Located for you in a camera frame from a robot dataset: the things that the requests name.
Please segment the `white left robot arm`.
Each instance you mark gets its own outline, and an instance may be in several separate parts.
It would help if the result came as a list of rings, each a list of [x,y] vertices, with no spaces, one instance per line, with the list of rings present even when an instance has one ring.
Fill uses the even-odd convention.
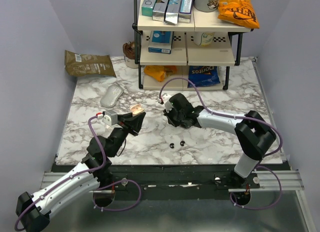
[[[16,206],[17,232],[41,232],[45,229],[54,213],[68,202],[91,190],[104,190],[115,185],[109,167],[111,158],[117,156],[121,147],[126,146],[127,136],[137,136],[142,128],[145,112],[117,114],[114,111],[97,113],[88,119],[93,135],[87,154],[67,174],[46,188],[30,194],[22,193]],[[93,129],[93,120],[103,120],[114,129],[108,137],[98,136]]]

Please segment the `beige earbud charging case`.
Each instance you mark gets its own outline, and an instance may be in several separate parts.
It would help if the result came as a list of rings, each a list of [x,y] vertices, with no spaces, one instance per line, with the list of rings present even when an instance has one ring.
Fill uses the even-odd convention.
[[[138,114],[141,114],[143,113],[145,110],[144,108],[142,107],[141,104],[136,104],[136,105],[133,105],[131,108],[130,108],[130,112],[132,113],[133,116],[137,116]]]

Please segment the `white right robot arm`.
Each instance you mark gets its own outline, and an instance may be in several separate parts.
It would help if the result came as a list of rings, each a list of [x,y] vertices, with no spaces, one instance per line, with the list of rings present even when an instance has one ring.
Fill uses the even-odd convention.
[[[163,114],[174,127],[217,129],[236,135],[243,154],[230,175],[230,183],[241,188],[248,182],[249,174],[263,160],[276,140],[276,134],[268,123],[254,110],[246,114],[231,114],[196,107],[177,93],[163,94],[158,101],[164,105]]]

